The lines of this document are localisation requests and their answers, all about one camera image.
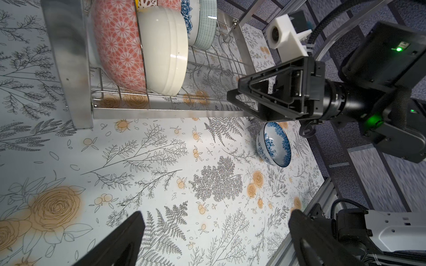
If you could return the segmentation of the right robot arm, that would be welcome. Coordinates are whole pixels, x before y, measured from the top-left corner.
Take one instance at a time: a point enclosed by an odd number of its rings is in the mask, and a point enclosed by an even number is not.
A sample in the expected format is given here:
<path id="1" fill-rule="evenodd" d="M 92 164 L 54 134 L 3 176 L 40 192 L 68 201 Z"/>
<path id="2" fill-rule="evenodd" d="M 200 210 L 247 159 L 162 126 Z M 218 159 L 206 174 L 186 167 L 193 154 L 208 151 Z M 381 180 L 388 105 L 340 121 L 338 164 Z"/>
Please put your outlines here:
<path id="1" fill-rule="evenodd" d="M 315 126 L 356 122 L 377 150 L 420 163 L 426 158 L 426 103 L 412 98 L 426 75 L 424 33 L 378 22 L 343 61 L 339 82 L 323 62 L 299 56 L 239 80 L 227 100 L 266 122 L 300 121 L 300 135 Z"/>

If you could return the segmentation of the dark floral bowl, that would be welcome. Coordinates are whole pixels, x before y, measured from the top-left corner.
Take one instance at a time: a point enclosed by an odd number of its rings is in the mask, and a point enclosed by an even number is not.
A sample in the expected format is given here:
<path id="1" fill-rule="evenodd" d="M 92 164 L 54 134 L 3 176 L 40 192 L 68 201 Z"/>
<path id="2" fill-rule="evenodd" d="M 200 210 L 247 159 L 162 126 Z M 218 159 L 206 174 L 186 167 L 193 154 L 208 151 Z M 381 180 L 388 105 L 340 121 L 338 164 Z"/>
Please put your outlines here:
<path id="1" fill-rule="evenodd" d="M 181 0 L 157 0 L 158 6 L 167 7 L 175 11 L 181 11 Z"/>

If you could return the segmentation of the brown patterned bowl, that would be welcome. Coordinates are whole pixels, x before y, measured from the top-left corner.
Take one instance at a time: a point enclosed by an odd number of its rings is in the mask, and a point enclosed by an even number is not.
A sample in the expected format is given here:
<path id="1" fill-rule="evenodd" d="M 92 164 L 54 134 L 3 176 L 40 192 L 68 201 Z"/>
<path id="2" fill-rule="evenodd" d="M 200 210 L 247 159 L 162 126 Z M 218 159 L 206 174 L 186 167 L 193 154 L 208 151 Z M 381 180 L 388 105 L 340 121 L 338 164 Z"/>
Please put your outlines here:
<path id="1" fill-rule="evenodd" d="M 136 9 L 140 11 L 145 8 L 149 8 L 152 6 L 157 6 L 157 0 L 135 0 Z"/>

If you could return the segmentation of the blue floral small bowl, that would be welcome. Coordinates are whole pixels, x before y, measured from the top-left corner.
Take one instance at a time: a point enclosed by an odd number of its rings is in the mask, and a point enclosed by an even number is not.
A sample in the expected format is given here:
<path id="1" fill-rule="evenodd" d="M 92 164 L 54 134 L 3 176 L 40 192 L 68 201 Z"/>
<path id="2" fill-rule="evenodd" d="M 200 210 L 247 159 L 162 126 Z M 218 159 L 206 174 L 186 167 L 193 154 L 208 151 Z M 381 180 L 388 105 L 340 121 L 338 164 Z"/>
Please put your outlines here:
<path id="1" fill-rule="evenodd" d="M 268 164 L 285 168 L 291 162 L 289 139 L 278 123 L 266 123 L 256 137 L 257 154 Z"/>

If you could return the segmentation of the cream white bowl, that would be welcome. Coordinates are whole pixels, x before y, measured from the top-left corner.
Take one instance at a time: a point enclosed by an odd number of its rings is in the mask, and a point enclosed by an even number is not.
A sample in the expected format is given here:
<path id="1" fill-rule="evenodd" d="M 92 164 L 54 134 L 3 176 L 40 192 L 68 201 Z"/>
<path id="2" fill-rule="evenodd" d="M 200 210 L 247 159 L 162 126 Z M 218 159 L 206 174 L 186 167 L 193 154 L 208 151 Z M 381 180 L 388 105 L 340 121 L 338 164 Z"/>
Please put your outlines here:
<path id="1" fill-rule="evenodd" d="M 178 95 L 189 52 L 183 16 L 171 8 L 153 6 L 138 13 L 138 23 L 147 88 L 165 96 Z"/>

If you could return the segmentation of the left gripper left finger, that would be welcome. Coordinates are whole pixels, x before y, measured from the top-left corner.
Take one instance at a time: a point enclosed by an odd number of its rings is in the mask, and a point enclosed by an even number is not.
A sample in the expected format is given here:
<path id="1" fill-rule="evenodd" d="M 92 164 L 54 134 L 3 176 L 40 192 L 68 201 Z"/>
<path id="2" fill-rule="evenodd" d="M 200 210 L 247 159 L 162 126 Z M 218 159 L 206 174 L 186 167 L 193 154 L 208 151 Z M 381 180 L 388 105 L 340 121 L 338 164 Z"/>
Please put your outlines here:
<path id="1" fill-rule="evenodd" d="M 144 231 L 143 215 L 136 211 L 75 265 L 135 266 Z"/>

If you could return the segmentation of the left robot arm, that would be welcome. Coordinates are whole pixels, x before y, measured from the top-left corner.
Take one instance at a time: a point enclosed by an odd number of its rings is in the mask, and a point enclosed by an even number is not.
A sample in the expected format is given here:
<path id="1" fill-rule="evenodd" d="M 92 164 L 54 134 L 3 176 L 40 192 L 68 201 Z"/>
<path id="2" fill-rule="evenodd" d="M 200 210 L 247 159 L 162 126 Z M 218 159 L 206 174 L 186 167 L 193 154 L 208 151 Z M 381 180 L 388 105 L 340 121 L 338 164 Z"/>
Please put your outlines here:
<path id="1" fill-rule="evenodd" d="M 316 203 L 293 211 L 290 233 L 272 255 L 271 266 L 423 266 L 426 215 L 380 212 L 354 202 L 330 215 Z M 79 266 L 134 266 L 148 235 L 148 222 L 135 212 L 82 257 Z"/>

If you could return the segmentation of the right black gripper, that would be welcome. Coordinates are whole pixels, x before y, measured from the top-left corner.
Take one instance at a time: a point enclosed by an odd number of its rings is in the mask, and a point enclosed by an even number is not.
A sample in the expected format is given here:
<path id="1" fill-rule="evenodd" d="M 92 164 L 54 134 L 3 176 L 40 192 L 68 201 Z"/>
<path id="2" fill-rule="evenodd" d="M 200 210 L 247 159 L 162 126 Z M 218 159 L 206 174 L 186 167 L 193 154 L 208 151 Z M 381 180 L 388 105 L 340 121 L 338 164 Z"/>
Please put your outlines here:
<path id="1" fill-rule="evenodd" d="M 326 66 L 313 57 L 298 57 L 275 67 L 245 76 L 238 89 L 227 92 L 227 101 L 262 121 L 326 120 L 330 118 L 331 90 L 326 84 Z M 290 116 L 253 99 L 292 100 Z"/>

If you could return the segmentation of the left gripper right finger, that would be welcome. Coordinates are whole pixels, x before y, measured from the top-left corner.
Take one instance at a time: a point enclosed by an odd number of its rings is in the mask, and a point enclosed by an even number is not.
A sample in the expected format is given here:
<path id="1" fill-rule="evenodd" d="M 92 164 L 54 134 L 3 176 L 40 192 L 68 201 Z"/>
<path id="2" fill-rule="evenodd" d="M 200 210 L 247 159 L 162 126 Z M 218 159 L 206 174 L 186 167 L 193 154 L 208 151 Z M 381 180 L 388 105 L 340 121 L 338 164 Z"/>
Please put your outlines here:
<path id="1" fill-rule="evenodd" d="M 362 266 L 343 245 L 300 210 L 292 212 L 290 235 L 301 266 Z"/>

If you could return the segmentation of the blue white patterned bowl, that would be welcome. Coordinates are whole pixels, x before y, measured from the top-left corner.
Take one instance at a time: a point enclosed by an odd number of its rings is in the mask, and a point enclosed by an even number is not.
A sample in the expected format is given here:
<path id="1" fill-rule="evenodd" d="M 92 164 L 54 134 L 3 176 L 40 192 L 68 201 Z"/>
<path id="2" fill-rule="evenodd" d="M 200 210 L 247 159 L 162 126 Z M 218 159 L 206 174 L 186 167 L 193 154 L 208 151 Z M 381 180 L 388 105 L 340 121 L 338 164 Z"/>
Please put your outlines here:
<path id="1" fill-rule="evenodd" d="M 184 17 L 188 44 L 193 46 L 196 42 L 199 21 L 200 21 L 200 1 L 199 0 L 182 0 L 181 1 L 181 14 Z"/>

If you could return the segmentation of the pink patterned floral bowl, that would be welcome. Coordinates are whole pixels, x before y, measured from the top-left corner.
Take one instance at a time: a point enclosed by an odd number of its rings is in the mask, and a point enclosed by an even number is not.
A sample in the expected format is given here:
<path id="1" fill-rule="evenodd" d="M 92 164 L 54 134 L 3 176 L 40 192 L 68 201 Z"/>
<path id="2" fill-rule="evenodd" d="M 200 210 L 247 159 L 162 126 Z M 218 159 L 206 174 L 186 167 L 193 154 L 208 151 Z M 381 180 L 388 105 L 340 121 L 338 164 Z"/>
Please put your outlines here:
<path id="1" fill-rule="evenodd" d="M 145 69 L 134 1 L 94 1 L 90 11 L 102 69 L 119 87 L 146 92 Z"/>

